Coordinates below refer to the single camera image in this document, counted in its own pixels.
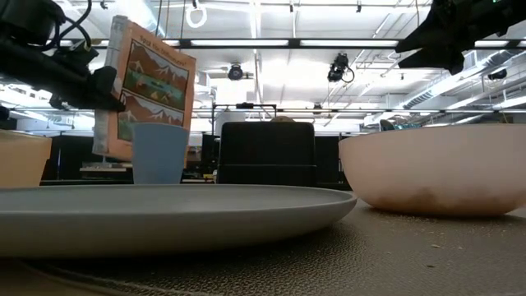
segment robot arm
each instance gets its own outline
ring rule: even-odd
[[[433,0],[426,20],[399,42],[397,53],[420,49],[399,67],[440,67],[457,74],[464,67],[462,52],[475,41],[505,35],[525,19],[524,0]]]
[[[91,74],[88,68],[99,55],[80,25],[90,13],[92,1],[88,3],[85,15],[72,21],[52,0],[0,0],[0,73],[51,92],[50,104],[57,109],[123,111],[124,105],[111,95],[116,70],[102,67]],[[66,21],[72,26],[60,33],[58,27]],[[85,40],[60,47],[63,36],[75,28]],[[44,54],[49,49],[55,49],[52,56]]]

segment mountain illustration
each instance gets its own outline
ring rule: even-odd
[[[132,42],[129,61],[128,67],[131,70],[164,81],[185,92],[188,71],[172,65],[144,46]]]
[[[119,119],[139,123],[167,123],[182,126],[183,113],[168,109],[150,101],[140,99],[123,92],[126,100],[126,112],[119,114]]]
[[[131,123],[137,122],[137,118],[133,115],[132,111],[130,110],[119,113],[118,117]]]
[[[142,65],[141,65],[141,61],[140,60],[137,60],[137,61],[130,61],[128,63],[128,67],[130,69],[132,69],[133,71],[135,72],[139,72],[139,73],[143,73],[144,72],[144,69],[142,68]]]

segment textured tablecloth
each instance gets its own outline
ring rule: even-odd
[[[149,296],[519,296],[526,295],[526,210],[497,220],[438,220],[358,203],[327,229],[259,247],[25,264],[53,277]]]

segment pink bowl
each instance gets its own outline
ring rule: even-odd
[[[378,132],[339,143],[366,203],[416,215],[491,216],[526,206],[526,124]]]

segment book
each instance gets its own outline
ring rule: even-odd
[[[148,30],[115,16],[106,66],[117,69],[112,95],[126,109],[95,110],[93,153],[132,159],[134,123],[166,123],[190,130],[196,60]]]

